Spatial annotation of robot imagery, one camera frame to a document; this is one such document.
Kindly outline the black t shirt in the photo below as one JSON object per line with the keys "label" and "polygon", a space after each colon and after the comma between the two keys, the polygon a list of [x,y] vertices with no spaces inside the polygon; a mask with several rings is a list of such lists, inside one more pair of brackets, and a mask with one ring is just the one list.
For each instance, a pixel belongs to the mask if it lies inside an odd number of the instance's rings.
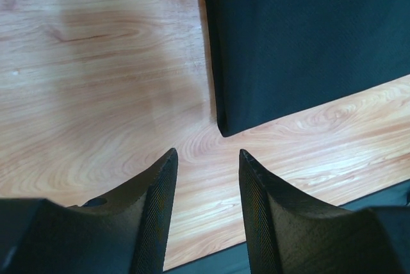
{"label": "black t shirt", "polygon": [[228,137],[409,73],[409,0],[205,0]]}

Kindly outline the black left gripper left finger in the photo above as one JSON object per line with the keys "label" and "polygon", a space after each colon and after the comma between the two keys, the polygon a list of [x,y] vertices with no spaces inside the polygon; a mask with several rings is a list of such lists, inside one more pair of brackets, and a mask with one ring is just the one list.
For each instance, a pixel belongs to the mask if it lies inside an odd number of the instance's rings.
{"label": "black left gripper left finger", "polygon": [[1,199],[2,273],[161,273],[178,156],[84,205],[46,198]]}

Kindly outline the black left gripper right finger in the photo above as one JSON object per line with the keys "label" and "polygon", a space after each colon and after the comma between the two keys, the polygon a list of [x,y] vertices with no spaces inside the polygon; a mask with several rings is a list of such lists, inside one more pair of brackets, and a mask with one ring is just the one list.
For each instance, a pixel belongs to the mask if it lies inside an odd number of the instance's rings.
{"label": "black left gripper right finger", "polygon": [[409,208],[350,211],[268,171],[246,150],[239,183],[252,273],[408,273]]}

